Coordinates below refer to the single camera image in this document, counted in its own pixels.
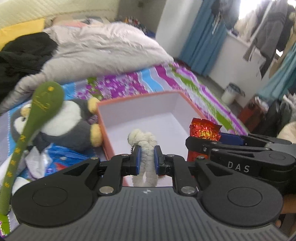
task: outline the bed sheet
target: bed sheet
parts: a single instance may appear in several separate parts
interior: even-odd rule
[[[110,99],[151,92],[182,90],[208,120],[222,125],[222,132],[241,135],[248,133],[244,125],[227,106],[220,103],[206,86],[198,82],[197,77],[191,71],[177,63],[153,66],[122,75],[91,77],[65,84],[63,89],[66,100],[72,98],[89,99],[92,96],[98,97],[100,94],[103,99]],[[10,134],[10,116],[24,104],[26,103],[0,116],[0,165],[15,147],[15,142]],[[96,148],[93,151],[102,161],[106,160],[102,148]],[[18,226],[18,222],[13,212],[10,212],[8,217],[10,231],[13,231]]]

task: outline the headboard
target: headboard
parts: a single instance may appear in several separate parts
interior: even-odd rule
[[[43,17],[87,12],[114,20],[120,0],[7,0],[0,1],[0,28]]]

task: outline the green spoon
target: green spoon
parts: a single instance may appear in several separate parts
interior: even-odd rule
[[[58,113],[62,107],[63,100],[64,90],[56,82],[45,82],[35,90],[32,96],[32,106],[27,123],[16,143],[0,191],[0,214],[8,214],[10,195],[16,178],[16,170],[22,154],[28,146],[28,142],[46,122]]]

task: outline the red candy wrapper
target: red candy wrapper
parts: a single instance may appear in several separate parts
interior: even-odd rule
[[[219,141],[221,138],[221,135],[219,134],[221,127],[222,126],[216,125],[209,120],[193,118],[189,127],[190,136],[209,139],[212,141]],[[208,158],[208,156],[205,154],[188,150],[187,161],[195,161],[198,156],[204,156],[205,158]]]

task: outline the white plush toy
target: white plush toy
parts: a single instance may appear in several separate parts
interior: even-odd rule
[[[134,187],[155,187],[158,181],[154,166],[154,147],[157,145],[155,136],[150,132],[143,133],[135,129],[128,135],[128,143],[131,146],[141,146],[140,174],[133,176]]]

